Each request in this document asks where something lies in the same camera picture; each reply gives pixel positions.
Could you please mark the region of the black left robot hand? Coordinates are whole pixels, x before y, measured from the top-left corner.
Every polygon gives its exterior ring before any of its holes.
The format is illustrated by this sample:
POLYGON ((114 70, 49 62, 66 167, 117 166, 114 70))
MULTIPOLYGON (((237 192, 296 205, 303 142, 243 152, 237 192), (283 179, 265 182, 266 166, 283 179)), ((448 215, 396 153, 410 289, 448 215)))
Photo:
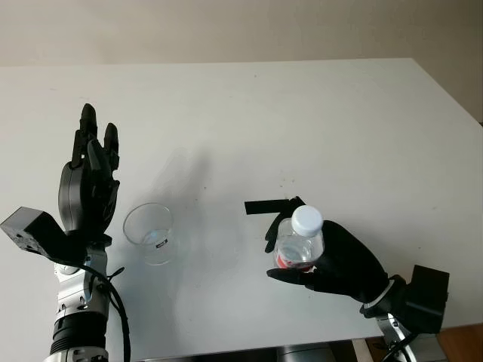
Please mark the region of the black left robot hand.
POLYGON ((118 129, 106 127, 103 142, 97 138, 97 115, 86 103, 75 131, 72 157, 62 169, 58 207, 64 228, 85 235, 101 235, 108 228, 117 201, 118 129))

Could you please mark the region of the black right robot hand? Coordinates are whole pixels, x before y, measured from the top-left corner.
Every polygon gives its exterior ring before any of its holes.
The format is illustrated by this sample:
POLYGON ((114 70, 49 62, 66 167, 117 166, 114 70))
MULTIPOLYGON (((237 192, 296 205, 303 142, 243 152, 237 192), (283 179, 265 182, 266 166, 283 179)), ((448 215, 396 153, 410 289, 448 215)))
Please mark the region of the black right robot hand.
POLYGON ((277 263, 266 272, 270 278, 362 303, 373 302, 389 285, 362 242, 299 197, 262 203, 261 213, 278 214, 266 233, 266 252, 273 252, 277 263))

